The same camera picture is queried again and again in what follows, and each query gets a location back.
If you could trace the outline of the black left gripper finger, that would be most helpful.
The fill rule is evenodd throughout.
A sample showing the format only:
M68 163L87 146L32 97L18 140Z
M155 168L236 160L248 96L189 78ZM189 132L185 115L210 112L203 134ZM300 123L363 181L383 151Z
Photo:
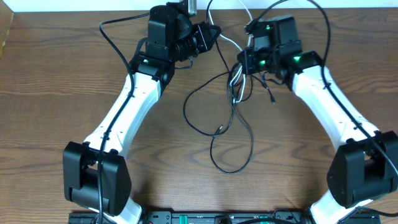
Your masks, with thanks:
M213 46L215 45L215 42L217 41L219 34L208 34L208 37L206 38L206 50L210 51Z
M209 36L219 36L221 34L221 28L215 25L207 25L207 33Z

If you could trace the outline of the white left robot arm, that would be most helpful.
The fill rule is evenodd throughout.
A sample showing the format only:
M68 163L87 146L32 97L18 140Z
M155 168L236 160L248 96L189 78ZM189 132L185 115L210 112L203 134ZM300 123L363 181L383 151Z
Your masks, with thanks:
M197 4L189 0L150 9L147 36L137 43L132 59L124 60L126 81L114 105L82 143L65 147L65 198L92 211L72 223L140 221L142 207L130 196L126 156L146 114L170 83L176 62L210 51L220 35L218 26L193 24L196 14Z

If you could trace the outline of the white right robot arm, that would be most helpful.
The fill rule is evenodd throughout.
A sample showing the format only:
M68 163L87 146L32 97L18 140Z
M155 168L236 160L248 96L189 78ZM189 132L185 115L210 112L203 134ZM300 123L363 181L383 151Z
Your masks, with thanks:
M303 216L304 223L343 223L368 204L397 190L397 134L381 132L345 97L324 60L303 51L291 15L246 25L253 44L238 54L244 73L273 73L319 120L335 149L327 192Z

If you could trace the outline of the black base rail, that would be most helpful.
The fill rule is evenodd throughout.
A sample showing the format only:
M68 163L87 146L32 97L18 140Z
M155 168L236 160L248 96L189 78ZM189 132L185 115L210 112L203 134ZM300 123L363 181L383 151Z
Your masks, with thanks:
M98 223L97 213L70 213L68 224ZM309 214L280 209L266 213L177 213L170 211L144 212L138 223L144 224L194 224L194 223L241 223L258 218L275 218L289 223L315 223ZM380 224L379 215L373 213L355 213L338 223Z

